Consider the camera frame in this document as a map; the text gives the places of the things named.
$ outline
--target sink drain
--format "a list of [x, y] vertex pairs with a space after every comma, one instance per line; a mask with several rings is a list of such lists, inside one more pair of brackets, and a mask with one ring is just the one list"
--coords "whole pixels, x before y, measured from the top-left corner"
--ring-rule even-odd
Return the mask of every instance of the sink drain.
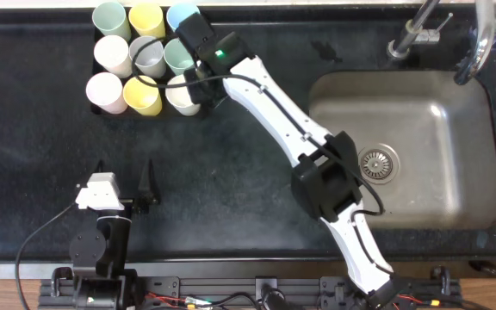
[[374, 184], [390, 182], [400, 169], [394, 149], [384, 144], [367, 146], [359, 152], [359, 166], [363, 177]]
[[383, 151], [370, 150], [363, 155], [361, 169], [368, 177], [382, 180], [392, 173], [392, 159]]

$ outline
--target faucet handle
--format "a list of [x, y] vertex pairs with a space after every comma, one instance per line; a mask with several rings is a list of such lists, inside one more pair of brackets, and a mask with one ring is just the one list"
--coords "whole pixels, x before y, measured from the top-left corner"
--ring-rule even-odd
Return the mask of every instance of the faucet handle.
[[439, 42], [439, 31], [445, 26], [445, 24], [453, 17], [453, 13], [449, 13], [447, 18], [437, 27], [436, 29], [422, 29], [418, 33], [416, 39], [414, 40], [414, 44], [420, 45], [433, 45]]

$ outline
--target black tray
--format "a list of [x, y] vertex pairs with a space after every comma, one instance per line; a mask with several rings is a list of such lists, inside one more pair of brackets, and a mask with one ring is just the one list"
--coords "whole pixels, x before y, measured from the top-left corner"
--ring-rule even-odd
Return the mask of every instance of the black tray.
[[[129, 10], [130, 10], [130, 8], [126, 8], [126, 14], [129, 13]], [[165, 19], [165, 13], [167, 11], [167, 8], [162, 8], [162, 11], [164, 14], [164, 19]], [[135, 31], [135, 28], [131, 24], [129, 24], [129, 27], [131, 28], [131, 39], [127, 43], [128, 45], [131, 44], [131, 42], [133, 42], [133, 40], [140, 37], [139, 34], [137, 33], [137, 31]], [[93, 40], [93, 48], [95, 48], [95, 44], [104, 35], [95, 26], [93, 28], [95, 29], [95, 35], [93, 38], [94, 39]], [[162, 43], [165, 44], [169, 40], [174, 39], [175, 37], [176, 37], [175, 34], [170, 29], [168, 29], [167, 25], [166, 25], [166, 36], [165, 36], [165, 40]], [[95, 57], [94, 57], [93, 58], [92, 73], [93, 73], [93, 75], [96, 75], [97, 73], [101, 73], [101, 72], [106, 72], [106, 70], [104, 69], [104, 67], [102, 67], [102, 65], [99, 65], [99, 63], [96, 62]], [[170, 69], [170, 67], [166, 64], [166, 70], [165, 70], [164, 76], [159, 78], [159, 79], [156, 79], [156, 78], [153, 78], [153, 79], [158, 84], [168, 84], [168, 82], [172, 78], [174, 78], [175, 76], [176, 75], [173, 73], [173, 71]], [[126, 82], [132, 77], [133, 77], [133, 75], [130, 77], [126, 77], [126, 78], [121, 78], [120, 79], [121, 84], [125, 85]], [[160, 91], [160, 96], [162, 97], [162, 111], [160, 111], [160, 113], [156, 116], [141, 115], [137, 111], [135, 111], [134, 108], [131, 108], [131, 107], [127, 107], [127, 109], [123, 113], [120, 113], [118, 115], [114, 115], [114, 114], [108, 113], [107, 111], [103, 110], [102, 108], [100, 108], [96, 104], [93, 104], [89, 100], [88, 100], [88, 103], [90, 104], [91, 113], [93, 113], [95, 115], [104, 116], [104, 117], [114, 118], [114, 119], [129, 119], [129, 120], [130, 119], [140, 119], [140, 120], [159, 120], [159, 121], [162, 121], [162, 120], [173, 120], [173, 121], [198, 120], [199, 121], [199, 120], [203, 119], [204, 117], [206, 117], [206, 115], [208, 114], [208, 109], [202, 105], [200, 108], [200, 111], [198, 111], [198, 113], [196, 113], [195, 115], [192, 115], [192, 116], [182, 115], [181, 113], [179, 113], [179, 111], [177, 111], [175, 108], [173, 108], [173, 106], [170, 104], [170, 102], [168, 102], [168, 99], [165, 96], [165, 90], [159, 90], [159, 91]]]

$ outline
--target stainless steel sink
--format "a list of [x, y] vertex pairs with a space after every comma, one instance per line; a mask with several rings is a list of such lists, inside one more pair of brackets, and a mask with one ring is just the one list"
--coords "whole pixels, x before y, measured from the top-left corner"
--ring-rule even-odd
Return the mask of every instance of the stainless steel sink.
[[[485, 90], [442, 71], [336, 72], [311, 90], [310, 116], [345, 131], [386, 214], [380, 228], [485, 228], [496, 220], [496, 147]], [[365, 208], [377, 209], [363, 190]]]

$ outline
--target wooden surface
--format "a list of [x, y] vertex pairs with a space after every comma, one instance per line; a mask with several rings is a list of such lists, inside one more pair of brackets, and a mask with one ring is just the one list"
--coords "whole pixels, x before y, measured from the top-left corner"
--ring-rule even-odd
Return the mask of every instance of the wooden surface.
[[[496, 279], [463, 279], [461, 284], [464, 299], [496, 310]], [[32, 310], [37, 308], [39, 288], [38, 280], [22, 281], [22, 289]], [[22, 309], [14, 280], [0, 280], [0, 309]]]

